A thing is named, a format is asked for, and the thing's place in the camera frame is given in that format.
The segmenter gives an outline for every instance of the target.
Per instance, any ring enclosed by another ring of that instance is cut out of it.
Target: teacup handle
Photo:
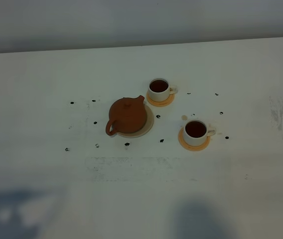
[[[108,134],[109,136],[112,136],[118,132],[118,130],[115,128],[112,131],[110,131],[110,127],[115,121],[116,121],[115,119],[110,119],[106,125],[106,134]]]
[[[210,126],[209,129],[207,130],[207,136],[213,136],[216,133],[216,128]]]
[[[176,85],[170,86],[170,95],[176,94],[178,92],[178,87]]]

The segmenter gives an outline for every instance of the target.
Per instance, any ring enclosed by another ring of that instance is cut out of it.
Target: teapot handle
[[[106,125],[106,134],[108,134],[109,136],[112,136],[118,132],[118,130],[115,128],[112,131],[110,131],[110,127],[115,121],[116,121],[115,119],[110,119]]]

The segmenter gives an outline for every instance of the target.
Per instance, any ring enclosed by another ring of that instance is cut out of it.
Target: white tabletop
[[[147,103],[153,128],[106,135],[111,104],[158,77],[179,92]],[[217,128],[208,148],[180,146],[182,115]],[[7,235],[282,239],[283,38],[0,54]]]

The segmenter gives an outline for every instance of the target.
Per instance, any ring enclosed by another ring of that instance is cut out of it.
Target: coaster
[[[149,132],[149,130],[151,130],[153,123],[155,121],[155,117],[152,113],[152,110],[149,108],[149,106],[145,105],[145,109],[147,112],[147,121],[145,123],[145,125],[138,130],[137,132],[134,133],[121,133],[121,132],[117,132],[118,135],[125,137],[125,138],[137,138],[140,136],[145,135],[146,133]]]
[[[178,134],[178,139],[179,139],[179,143],[181,144],[181,146],[187,150],[190,151],[201,151],[204,150],[206,147],[208,147],[209,143],[210,143],[210,137],[208,136],[206,138],[206,141],[201,144],[200,146],[191,146],[188,145],[185,140],[183,139],[183,127],[180,129],[179,134]]]
[[[152,99],[150,99],[148,92],[146,97],[147,97],[147,101],[153,106],[164,107],[172,103],[172,101],[175,99],[175,94],[169,95],[169,97],[165,101],[161,101],[161,102],[153,101]]]

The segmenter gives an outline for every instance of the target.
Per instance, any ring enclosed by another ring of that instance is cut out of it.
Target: teapot
[[[117,132],[134,133],[140,130],[147,121],[144,99],[143,96],[122,98],[113,103],[109,110],[106,133],[111,136]]]

